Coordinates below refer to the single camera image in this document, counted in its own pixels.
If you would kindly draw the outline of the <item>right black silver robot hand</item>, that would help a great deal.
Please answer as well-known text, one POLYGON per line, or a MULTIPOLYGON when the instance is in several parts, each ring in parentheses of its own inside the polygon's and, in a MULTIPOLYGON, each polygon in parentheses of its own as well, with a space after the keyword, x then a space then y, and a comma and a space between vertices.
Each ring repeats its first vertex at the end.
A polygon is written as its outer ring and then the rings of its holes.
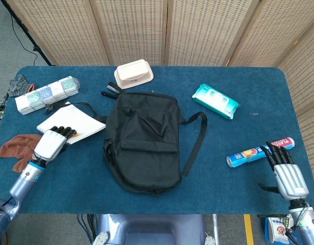
POLYGON ((258 183, 258 186, 264 191, 278 193, 288 201, 306 198, 309 194, 308 187, 289 151, 270 142, 266 142, 266 146, 262 145, 260 148, 268 160, 277 185, 271 187, 258 183))

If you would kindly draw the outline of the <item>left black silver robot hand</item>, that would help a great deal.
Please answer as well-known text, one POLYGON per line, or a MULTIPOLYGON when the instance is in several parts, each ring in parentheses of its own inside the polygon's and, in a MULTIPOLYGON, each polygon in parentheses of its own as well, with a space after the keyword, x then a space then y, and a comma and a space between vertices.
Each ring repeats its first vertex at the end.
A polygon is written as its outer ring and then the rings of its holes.
POLYGON ((53 161, 76 133, 71 127, 53 126, 42 135, 34 149, 34 156, 46 162, 53 161))

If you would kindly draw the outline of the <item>white spiral notebook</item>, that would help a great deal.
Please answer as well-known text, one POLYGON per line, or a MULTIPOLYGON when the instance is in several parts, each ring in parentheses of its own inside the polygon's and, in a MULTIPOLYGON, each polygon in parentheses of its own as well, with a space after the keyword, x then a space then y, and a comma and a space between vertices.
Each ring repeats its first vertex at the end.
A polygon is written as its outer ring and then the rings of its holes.
POLYGON ((68 144, 74 144, 103 129, 106 125, 87 115, 76 106, 66 103, 66 107, 58 109, 53 115, 37 126, 37 130, 45 133, 53 126, 71 127, 76 134, 67 140, 68 144))

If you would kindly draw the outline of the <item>black backpack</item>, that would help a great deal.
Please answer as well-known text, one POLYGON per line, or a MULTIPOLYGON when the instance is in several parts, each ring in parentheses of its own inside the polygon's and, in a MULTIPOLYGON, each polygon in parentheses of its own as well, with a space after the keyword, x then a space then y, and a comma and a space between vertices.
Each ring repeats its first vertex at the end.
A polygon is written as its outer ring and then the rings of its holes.
POLYGON ((178 101, 152 92, 121 92, 108 116, 94 119, 105 124, 103 153, 116 182, 134 193, 160 195, 187 176, 207 130, 203 112, 184 119, 178 101), (201 118, 201 128, 183 169, 179 162, 179 126, 201 118))

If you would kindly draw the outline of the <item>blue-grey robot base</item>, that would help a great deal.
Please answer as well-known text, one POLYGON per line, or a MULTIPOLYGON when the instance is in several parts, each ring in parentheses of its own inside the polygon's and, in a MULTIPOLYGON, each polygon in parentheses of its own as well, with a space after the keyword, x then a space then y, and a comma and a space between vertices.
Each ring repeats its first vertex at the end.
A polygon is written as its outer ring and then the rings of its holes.
POLYGON ((92 245, 219 245, 202 214, 102 214, 92 245))

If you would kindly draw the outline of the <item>brown cloth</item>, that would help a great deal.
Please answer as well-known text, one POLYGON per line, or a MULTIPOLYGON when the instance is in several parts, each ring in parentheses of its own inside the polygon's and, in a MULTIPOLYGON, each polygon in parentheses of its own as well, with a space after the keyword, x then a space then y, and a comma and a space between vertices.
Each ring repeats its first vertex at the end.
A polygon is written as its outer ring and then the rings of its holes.
POLYGON ((0 147, 0 158, 17 158, 12 170, 20 173, 32 159, 35 147, 42 138, 38 134, 16 135, 0 147))

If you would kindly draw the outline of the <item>white tissue multipack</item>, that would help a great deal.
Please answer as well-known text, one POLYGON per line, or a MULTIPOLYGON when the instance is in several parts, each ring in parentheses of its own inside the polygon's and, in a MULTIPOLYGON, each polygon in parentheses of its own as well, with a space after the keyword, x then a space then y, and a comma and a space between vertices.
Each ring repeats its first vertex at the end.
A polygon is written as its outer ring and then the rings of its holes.
POLYGON ((26 115, 78 94, 79 89, 79 80, 68 76, 15 98, 16 107, 18 112, 26 115))

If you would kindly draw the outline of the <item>blue plastic wrap box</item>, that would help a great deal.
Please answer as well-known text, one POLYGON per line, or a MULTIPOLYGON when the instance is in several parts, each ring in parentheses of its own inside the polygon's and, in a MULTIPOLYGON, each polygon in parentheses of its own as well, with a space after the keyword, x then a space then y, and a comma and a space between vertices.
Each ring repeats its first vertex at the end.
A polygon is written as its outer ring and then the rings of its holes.
MULTIPOLYGON (((277 147, 284 147, 287 150, 292 149, 295 146, 295 142, 291 137, 286 137, 281 140, 277 140, 271 143, 277 147)), ((226 163, 229 167, 238 167, 248 162, 256 161, 265 158, 266 155, 262 149, 258 146, 239 153, 226 157, 226 163)))

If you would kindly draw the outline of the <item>blue box with label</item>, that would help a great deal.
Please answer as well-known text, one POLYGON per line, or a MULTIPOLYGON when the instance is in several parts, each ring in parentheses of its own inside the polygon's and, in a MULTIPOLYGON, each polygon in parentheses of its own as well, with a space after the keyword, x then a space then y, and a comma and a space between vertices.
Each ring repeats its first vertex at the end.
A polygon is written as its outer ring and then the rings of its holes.
POLYGON ((278 216, 258 215, 265 238, 265 245, 294 245, 287 237, 286 229, 293 225, 290 214, 278 216))

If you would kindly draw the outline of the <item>grey patterned cloth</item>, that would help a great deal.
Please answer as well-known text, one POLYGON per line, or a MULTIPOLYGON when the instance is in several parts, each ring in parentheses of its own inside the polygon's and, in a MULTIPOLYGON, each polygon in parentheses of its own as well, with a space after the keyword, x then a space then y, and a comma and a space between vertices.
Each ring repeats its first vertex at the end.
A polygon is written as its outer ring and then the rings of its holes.
POLYGON ((17 97, 29 93, 35 89, 34 83, 29 83, 23 75, 18 75, 16 80, 10 80, 7 94, 17 97))

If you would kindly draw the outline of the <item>black stapler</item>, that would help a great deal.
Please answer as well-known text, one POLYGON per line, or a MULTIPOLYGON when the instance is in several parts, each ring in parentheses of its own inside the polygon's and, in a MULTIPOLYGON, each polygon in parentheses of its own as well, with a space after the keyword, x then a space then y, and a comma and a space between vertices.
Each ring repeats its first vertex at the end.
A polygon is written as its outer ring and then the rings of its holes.
POLYGON ((108 82, 107 88, 115 93, 120 93, 121 88, 114 82, 108 82))

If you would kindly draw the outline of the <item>teal wet wipes pack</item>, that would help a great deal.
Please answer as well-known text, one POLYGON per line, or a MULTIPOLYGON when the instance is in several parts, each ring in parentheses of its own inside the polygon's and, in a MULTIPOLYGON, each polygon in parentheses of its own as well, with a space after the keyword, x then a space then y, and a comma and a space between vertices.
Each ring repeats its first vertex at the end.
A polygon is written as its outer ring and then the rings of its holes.
POLYGON ((205 83, 199 86, 192 99, 226 119, 233 119, 236 109, 240 106, 237 101, 205 83))

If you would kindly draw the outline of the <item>beige plastic lunch box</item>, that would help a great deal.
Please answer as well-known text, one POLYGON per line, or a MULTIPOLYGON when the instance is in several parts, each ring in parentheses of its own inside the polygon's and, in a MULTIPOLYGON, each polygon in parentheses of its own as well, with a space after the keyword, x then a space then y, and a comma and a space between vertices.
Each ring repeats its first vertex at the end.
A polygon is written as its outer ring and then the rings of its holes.
POLYGON ((147 61, 140 59, 120 65, 114 71, 117 85, 122 89, 139 86, 153 79, 153 72, 147 61))

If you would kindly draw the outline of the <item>black tripod leg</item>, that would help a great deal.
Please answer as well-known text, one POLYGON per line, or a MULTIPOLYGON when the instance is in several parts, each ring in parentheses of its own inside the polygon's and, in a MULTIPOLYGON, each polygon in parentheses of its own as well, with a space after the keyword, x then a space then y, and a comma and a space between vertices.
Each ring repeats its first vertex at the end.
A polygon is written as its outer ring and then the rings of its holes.
POLYGON ((17 41, 21 45, 21 48, 27 53, 34 56, 33 66, 36 65, 36 62, 39 59, 39 57, 41 57, 48 66, 54 66, 54 64, 49 60, 48 56, 44 53, 42 48, 38 45, 38 43, 35 41, 33 36, 30 34, 28 28, 25 26, 22 20, 17 16, 15 11, 12 10, 12 7, 7 2, 7 0, 0 0, 0 3, 4 6, 4 8, 8 11, 10 15, 12 32, 14 33, 17 41), (27 48, 24 45, 24 43, 21 41, 20 37, 18 36, 16 32, 15 25, 17 25, 21 29, 22 33, 25 34, 25 36, 27 37, 27 40, 32 45, 31 48, 27 48))

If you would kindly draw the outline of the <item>woven bamboo folding screen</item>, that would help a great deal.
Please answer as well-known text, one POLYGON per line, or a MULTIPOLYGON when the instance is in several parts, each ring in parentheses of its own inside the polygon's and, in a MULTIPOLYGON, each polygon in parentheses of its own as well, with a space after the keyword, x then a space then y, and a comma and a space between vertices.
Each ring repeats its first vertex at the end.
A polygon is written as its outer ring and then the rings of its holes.
POLYGON ((5 0, 55 65, 277 66, 314 129, 314 0, 5 0))

